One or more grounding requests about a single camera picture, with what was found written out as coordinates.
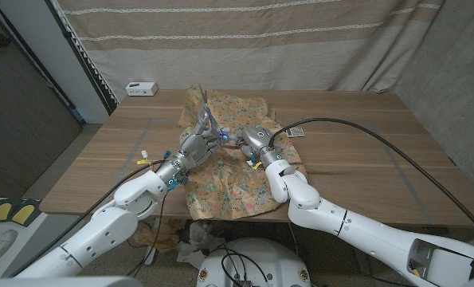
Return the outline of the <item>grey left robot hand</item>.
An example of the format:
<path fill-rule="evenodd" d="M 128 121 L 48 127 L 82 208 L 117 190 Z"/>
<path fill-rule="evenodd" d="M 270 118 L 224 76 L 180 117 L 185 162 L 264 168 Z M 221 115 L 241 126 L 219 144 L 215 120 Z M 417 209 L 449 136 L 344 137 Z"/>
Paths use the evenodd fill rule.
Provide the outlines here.
<path fill-rule="evenodd" d="M 187 172 L 201 166 L 218 148 L 237 137 L 230 134 L 230 128 L 209 128 L 197 124 L 180 145 L 178 151 L 164 163 L 156 174 L 167 185 L 169 190 L 179 183 L 184 184 Z"/>

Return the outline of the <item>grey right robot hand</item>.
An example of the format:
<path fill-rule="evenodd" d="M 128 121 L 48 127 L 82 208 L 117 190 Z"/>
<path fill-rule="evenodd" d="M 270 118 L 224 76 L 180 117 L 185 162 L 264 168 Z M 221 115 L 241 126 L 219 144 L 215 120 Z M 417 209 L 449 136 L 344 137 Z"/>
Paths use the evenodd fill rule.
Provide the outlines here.
<path fill-rule="evenodd" d="M 244 128 L 237 134 L 237 144 L 244 155 L 254 162 L 261 161 L 264 168 L 269 165 L 282 165 L 289 167 L 287 160 L 283 159 L 274 147 L 269 147 L 269 141 L 272 138 L 272 133 L 261 126 Z"/>

